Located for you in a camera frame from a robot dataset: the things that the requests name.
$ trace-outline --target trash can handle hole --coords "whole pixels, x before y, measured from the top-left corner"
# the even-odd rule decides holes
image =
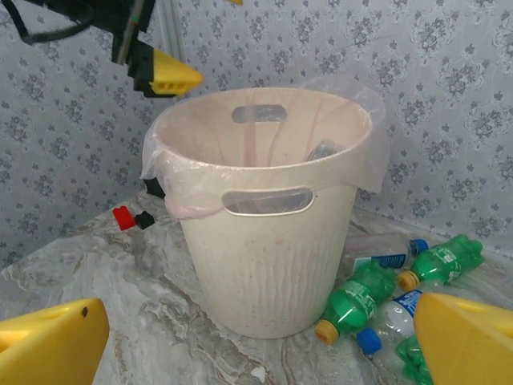
[[[281,122],[287,119],[287,110],[280,104],[257,104],[237,107],[232,112],[232,120],[238,124]]]
[[[223,205],[233,215],[275,217],[305,211],[312,205],[313,198],[313,192],[309,188],[264,192],[232,191],[223,195]]]

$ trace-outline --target floral wallpaper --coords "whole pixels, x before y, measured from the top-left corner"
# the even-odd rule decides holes
[[[380,91],[390,170],[357,206],[513,257],[512,2],[182,0],[179,11],[200,92],[330,73]]]
[[[62,25],[17,6],[33,31]],[[132,91],[110,57],[97,29],[29,47],[0,6],[0,268],[143,188],[143,136],[169,102]]]

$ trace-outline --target marble countertop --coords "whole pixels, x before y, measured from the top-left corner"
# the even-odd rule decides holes
[[[125,205],[133,213],[147,210],[156,224],[120,232],[107,212],[5,268],[0,319],[101,298],[111,333],[95,384],[406,383],[378,360],[364,358],[351,339],[324,346],[310,328],[288,338],[255,340],[222,327],[209,315],[184,235],[164,202],[142,192]],[[441,240],[354,210],[349,235],[389,231]],[[513,309],[513,261],[505,257],[488,254],[483,266],[457,284]]]

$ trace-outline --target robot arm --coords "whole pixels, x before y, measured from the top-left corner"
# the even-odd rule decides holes
[[[26,0],[69,18],[73,25],[61,30],[30,34],[12,0],[2,4],[13,19],[20,38],[27,44],[70,38],[96,26],[113,35],[114,63],[128,65],[134,90],[148,98],[183,95],[203,81],[203,76],[180,61],[158,51],[137,37],[146,32],[155,0]],[[241,0],[229,0],[241,5]]]

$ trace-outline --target white trash can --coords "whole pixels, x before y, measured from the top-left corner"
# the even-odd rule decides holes
[[[388,163],[373,98],[381,115],[320,91],[226,91],[185,100],[152,125],[143,177],[166,192],[210,311],[229,329],[280,338],[320,317],[357,187],[379,192]],[[326,143],[336,153],[306,161]]]

